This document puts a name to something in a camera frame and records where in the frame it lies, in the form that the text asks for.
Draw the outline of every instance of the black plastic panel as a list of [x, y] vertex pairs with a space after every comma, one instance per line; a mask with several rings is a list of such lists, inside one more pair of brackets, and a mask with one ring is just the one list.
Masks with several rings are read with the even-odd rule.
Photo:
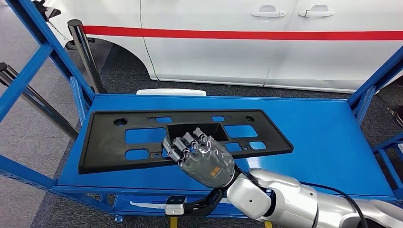
[[[221, 121], [213, 121], [213, 116], [218, 116]], [[160, 119], [172, 122], [159, 122]], [[230, 125], [250, 125], [257, 136], [231, 138], [225, 131], [225, 126]], [[89, 119], [78, 172], [84, 174], [175, 165], [171, 158], [163, 157], [161, 142], [127, 144], [126, 131], [164, 128], [171, 140], [186, 132], [191, 133], [196, 127], [224, 146], [225, 143], [238, 143], [241, 151], [231, 152], [235, 159], [290, 153], [293, 150], [292, 144], [261, 110], [94, 112]], [[263, 142], [266, 148], [254, 150], [249, 145], [254, 141]], [[126, 159], [127, 151], [141, 149], [148, 150], [149, 158]]]

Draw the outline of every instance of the rectangular hole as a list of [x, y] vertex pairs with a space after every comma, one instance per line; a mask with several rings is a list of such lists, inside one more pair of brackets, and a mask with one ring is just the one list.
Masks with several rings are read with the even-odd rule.
[[251, 125], [227, 125], [224, 126], [227, 134], [232, 138], [256, 137], [258, 134]]
[[168, 133], [171, 139], [182, 137], [186, 132], [192, 133], [197, 127], [206, 135], [211, 135], [217, 141], [227, 141], [224, 128], [219, 123], [197, 123], [197, 124], [171, 124], [168, 125]]
[[226, 143], [225, 146], [227, 147], [228, 152], [242, 151], [242, 148], [237, 142], [229, 142]]
[[213, 121], [216, 121], [216, 122], [224, 121], [224, 116], [212, 116], [211, 118]]
[[156, 121], [159, 123], [172, 123], [172, 118], [170, 117], [157, 117]]
[[129, 129], [125, 132], [127, 144], [161, 143], [164, 137], [166, 137], [166, 130], [163, 127]]
[[263, 150], [266, 148], [266, 145], [261, 141], [249, 142], [249, 146], [254, 150]]
[[126, 151], [125, 157], [128, 160], [147, 159], [149, 157], [149, 152], [146, 149], [129, 150]]

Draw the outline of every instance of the red stripe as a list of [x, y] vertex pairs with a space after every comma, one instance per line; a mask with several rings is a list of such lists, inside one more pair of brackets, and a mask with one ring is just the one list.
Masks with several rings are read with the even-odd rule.
[[268, 39], [268, 40], [403, 40], [403, 31], [343, 31], [343, 32], [244, 32], [197, 31], [153, 28], [125, 28], [86, 25], [92, 35], [121, 37], [202, 38], [202, 39]]

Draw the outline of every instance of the yellow post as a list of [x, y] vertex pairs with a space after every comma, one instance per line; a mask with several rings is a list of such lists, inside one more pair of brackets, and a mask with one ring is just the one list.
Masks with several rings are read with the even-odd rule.
[[171, 228], [178, 228], [178, 217], [169, 217], [169, 223]]
[[273, 226], [271, 225], [271, 222], [265, 221], [265, 228], [273, 228]]

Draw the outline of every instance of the blue metal cart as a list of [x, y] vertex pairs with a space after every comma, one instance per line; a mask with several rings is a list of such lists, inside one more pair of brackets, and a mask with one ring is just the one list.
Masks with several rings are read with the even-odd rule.
[[[87, 131], [86, 117], [95, 111], [260, 109], [295, 148], [289, 154], [237, 159], [236, 163], [243, 170], [262, 167], [301, 181], [331, 186], [355, 198], [391, 202], [403, 199], [402, 182], [384, 152], [395, 144], [386, 142], [371, 149], [360, 129], [373, 95], [403, 69], [403, 47], [348, 99], [95, 94], [32, 2], [7, 1], [40, 47], [0, 97], [0, 120], [50, 57], [72, 86], [83, 126], [59, 179], [51, 179], [0, 156], [2, 175], [111, 213], [116, 221], [122, 221], [124, 215], [164, 215], [163, 209], [135, 206], [133, 202], [161, 204], [173, 194], [187, 195], [191, 200], [205, 197], [210, 189], [175, 166], [79, 175], [77, 165]], [[400, 134], [392, 141], [402, 138]], [[389, 186], [374, 152], [382, 154], [398, 189]], [[100, 200], [88, 193], [99, 194]], [[108, 202], [110, 194], [116, 195], [113, 205]], [[211, 216], [244, 217], [226, 203], [220, 203]]]

